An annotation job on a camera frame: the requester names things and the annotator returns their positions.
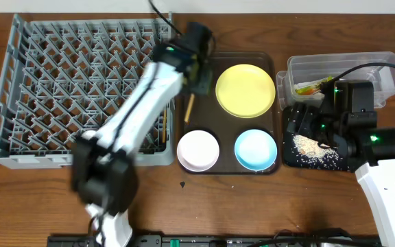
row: light blue bowl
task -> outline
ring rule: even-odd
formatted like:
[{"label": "light blue bowl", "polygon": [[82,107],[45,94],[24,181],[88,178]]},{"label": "light blue bowl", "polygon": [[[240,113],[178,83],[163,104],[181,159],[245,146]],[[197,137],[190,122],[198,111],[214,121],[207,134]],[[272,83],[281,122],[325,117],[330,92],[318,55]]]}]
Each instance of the light blue bowl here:
[{"label": "light blue bowl", "polygon": [[237,137],[234,153],[246,169],[261,171],[274,164],[277,145],[274,139],[262,130],[247,130]]}]

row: wooden table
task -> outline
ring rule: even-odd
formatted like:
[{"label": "wooden table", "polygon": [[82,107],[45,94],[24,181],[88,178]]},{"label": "wooden table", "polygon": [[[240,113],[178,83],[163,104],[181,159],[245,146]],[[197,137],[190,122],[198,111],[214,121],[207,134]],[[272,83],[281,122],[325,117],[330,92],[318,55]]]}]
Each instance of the wooden table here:
[{"label": "wooden table", "polygon": [[[138,14],[22,14],[27,21],[141,18]],[[290,56],[360,51],[395,53],[395,15],[175,14],[209,26],[220,51],[264,51],[275,70]],[[0,14],[0,72],[11,14]],[[395,127],[395,96],[379,112]],[[273,235],[342,227],[373,235],[376,226],[354,174],[281,167],[271,176],[192,176],[177,162],[138,169],[130,209],[134,228],[165,234]],[[89,221],[69,191],[69,170],[10,170],[0,165],[0,246],[44,246],[50,233],[85,233]]]}]

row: white wall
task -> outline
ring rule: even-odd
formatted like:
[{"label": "white wall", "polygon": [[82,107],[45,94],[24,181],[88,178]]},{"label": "white wall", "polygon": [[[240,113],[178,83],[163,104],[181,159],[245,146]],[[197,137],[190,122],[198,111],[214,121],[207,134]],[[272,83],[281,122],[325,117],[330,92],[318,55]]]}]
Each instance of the white wall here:
[{"label": "white wall", "polygon": [[[395,0],[154,0],[177,13],[395,13]],[[0,12],[151,12],[147,0],[0,0]]]}]

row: wire grid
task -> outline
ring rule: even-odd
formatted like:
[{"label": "wire grid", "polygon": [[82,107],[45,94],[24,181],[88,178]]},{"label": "wire grid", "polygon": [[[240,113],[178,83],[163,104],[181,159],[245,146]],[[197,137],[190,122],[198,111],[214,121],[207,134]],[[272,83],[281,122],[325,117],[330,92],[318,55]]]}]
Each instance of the wire grid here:
[{"label": "wire grid", "polygon": [[[166,25],[35,23],[28,38],[10,154],[70,154],[75,137],[102,126],[129,98]],[[163,112],[140,152],[165,149]]]}]

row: gray dish drying rack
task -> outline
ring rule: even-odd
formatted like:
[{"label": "gray dish drying rack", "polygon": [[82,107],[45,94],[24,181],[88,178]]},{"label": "gray dish drying rack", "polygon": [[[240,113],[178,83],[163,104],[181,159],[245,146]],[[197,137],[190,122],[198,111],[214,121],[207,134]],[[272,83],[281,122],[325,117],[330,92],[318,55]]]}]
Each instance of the gray dish drying rack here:
[{"label": "gray dish drying rack", "polygon": [[[153,47],[170,37],[161,19],[28,23],[15,14],[0,77],[0,164],[70,165],[75,137],[112,117],[135,88]],[[174,108],[171,100],[166,142],[163,111],[137,165],[175,159]]]}]

